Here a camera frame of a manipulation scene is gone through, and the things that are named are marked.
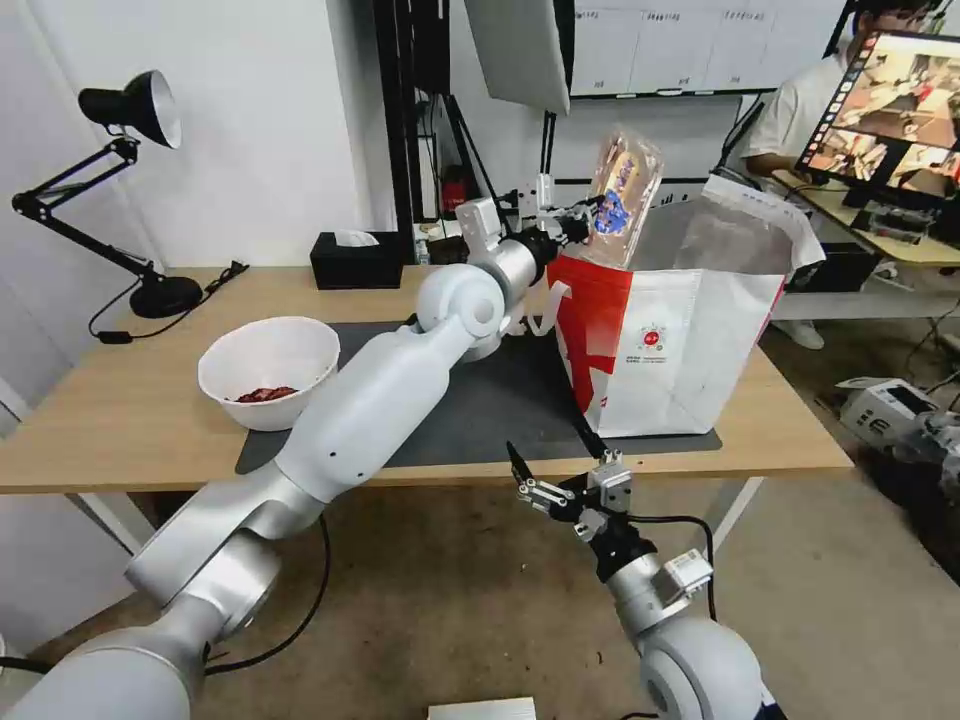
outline floor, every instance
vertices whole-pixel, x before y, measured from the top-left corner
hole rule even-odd
[[[923,322],[832,322],[811,353],[775,330],[763,346],[845,444],[815,398],[859,375],[902,375]],[[933,352],[918,384],[949,374]],[[940,396],[949,402],[960,390]],[[634,510],[702,513],[717,482],[649,482]],[[591,553],[510,489],[359,490],[328,511],[333,574],[320,613],[286,652],[212,678],[201,720],[420,720],[431,704],[532,695],[547,720],[615,720],[651,704]],[[693,536],[654,530],[665,552]],[[316,530],[281,543],[284,577],[225,660],[299,621],[322,569]],[[720,618],[753,646],[792,720],[960,713],[960,588],[860,477],[764,484],[718,559]],[[47,649],[148,622],[136,598]]]

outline red and white bag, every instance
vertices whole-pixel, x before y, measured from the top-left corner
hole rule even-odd
[[[685,205],[667,259],[659,242],[670,269],[566,256],[548,267],[560,353],[601,437],[709,432],[786,276],[824,258],[807,218],[764,193],[714,176]],[[633,266],[649,267],[656,244],[641,238]]]

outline lamp shade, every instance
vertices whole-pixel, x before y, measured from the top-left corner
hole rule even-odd
[[[77,100],[80,111],[95,123],[132,127],[155,143],[180,147],[180,116],[159,70],[140,73],[123,90],[85,88]]]

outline desk lamp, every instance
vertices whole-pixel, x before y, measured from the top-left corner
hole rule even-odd
[[[170,86],[158,70],[150,70],[137,75],[123,90],[87,88],[80,91],[77,100],[80,111],[89,120],[103,125],[115,139],[42,185],[15,195],[13,209],[140,278],[140,286],[130,296],[130,307],[140,317],[171,317],[195,308],[203,291],[194,280],[161,275],[153,269],[153,262],[102,243],[53,215],[60,205],[137,162],[140,141],[127,134],[129,128],[158,145],[174,150],[180,147],[180,117]],[[90,180],[62,184],[111,155],[116,155],[120,164]]]

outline white bowl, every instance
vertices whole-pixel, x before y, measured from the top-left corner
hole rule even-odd
[[[289,430],[320,383],[337,372],[340,339],[329,325],[305,317],[258,320],[227,333],[200,358],[197,382],[227,414],[251,430]],[[239,403],[257,388],[287,385],[277,400]]]

